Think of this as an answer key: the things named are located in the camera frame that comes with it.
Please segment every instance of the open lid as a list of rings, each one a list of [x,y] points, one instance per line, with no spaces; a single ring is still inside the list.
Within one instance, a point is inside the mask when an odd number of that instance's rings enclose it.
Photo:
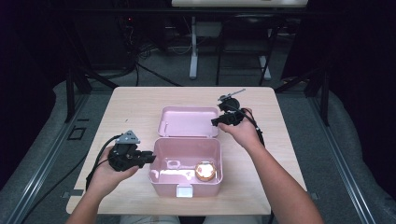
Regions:
[[[162,137],[216,137],[219,128],[211,120],[219,116],[215,107],[167,106],[158,134]]]

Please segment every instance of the pink plastic box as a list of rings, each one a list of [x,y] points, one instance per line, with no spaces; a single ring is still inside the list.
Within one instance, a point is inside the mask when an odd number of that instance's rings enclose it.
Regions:
[[[168,106],[163,109],[154,145],[157,156],[149,167],[149,178],[159,196],[210,197],[219,193],[222,180],[221,148],[215,137],[219,129],[211,120],[214,107]],[[195,176],[195,165],[213,162],[216,175],[205,182]]]

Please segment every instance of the forearm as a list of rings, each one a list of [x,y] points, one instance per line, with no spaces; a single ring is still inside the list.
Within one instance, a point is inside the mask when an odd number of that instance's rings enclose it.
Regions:
[[[263,146],[247,148],[279,223],[322,223],[318,209],[294,178]]]
[[[88,224],[95,223],[96,215],[99,209],[99,204],[102,198],[95,195],[91,195],[87,192],[79,201],[75,210],[69,219],[67,219],[67,224]]]

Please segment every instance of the wooden table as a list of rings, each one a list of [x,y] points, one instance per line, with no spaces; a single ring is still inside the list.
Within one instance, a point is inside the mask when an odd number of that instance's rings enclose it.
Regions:
[[[240,91],[238,87],[119,87],[108,103],[87,160],[75,189],[85,189],[86,176],[103,144],[112,136],[133,130],[140,139],[139,150],[153,150],[161,113],[169,105],[211,106],[217,108],[221,95]],[[279,163],[306,189],[288,130],[275,93],[270,88],[246,88],[234,96],[242,107],[250,107],[263,131],[265,145]],[[268,200],[246,153],[233,138],[219,131],[222,149],[223,180],[216,197],[159,197],[149,181],[149,164],[121,182],[102,201],[99,214],[118,215],[267,215]],[[67,204],[73,212],[81,196],[72,196]]]

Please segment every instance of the person's right hand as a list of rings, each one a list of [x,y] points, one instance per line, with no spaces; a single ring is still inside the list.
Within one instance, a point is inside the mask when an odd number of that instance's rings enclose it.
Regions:
[[[139,170],[138,166],[134,166],[124,172],[115,171],[107,160],[111,148],[113,147],[107,147],[103,152],[99,160],[100,165],[96,168],[91,184],[87,189],[87,192],[98,198],[107,196],[122,180],[131,177]]]
[[[246,115],[253,119],[251,116],[251,109],[247,108],[247,110]],[[224,132],[230,133],[233,136],[233,139],[235,139],[235,141],[246,150],[258,145],[262,146],[259,136],[257,135],[256,128],[247,118],[244,118],[236,126],[219,123],[218,127]]]

